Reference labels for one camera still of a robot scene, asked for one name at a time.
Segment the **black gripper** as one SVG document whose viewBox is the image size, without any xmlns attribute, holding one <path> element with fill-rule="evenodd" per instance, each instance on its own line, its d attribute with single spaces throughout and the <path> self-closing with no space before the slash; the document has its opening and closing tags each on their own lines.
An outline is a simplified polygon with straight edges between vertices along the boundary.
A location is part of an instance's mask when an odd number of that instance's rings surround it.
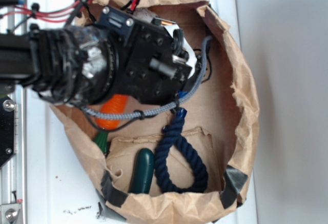
<svg viewBox="0 0 328 224">
<path fill-rule="evenodd" d="M 141 104 L 165 105 L 185 88 L 192 67 L 174 53 L 174 38 L 163 26 L 106 6 L 97 22 L 113 55 L 108 96 L 128 95 Z"/>
</svg>

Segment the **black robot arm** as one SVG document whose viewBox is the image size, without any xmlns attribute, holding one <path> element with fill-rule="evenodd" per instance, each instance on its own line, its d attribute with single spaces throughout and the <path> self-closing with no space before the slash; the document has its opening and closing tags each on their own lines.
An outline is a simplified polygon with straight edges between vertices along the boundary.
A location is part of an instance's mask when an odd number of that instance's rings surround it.
<svg viewBox="0 0 328 224">
<path fill-rule="evenodd" d="M 113 7 L 85 27 L 1 35 L 1 94 L 20 85 L 55 105 L 98 105 L 115 94 L 164 105 L 190 91 L 195 66 L 181 29 Z"/>
</svg>

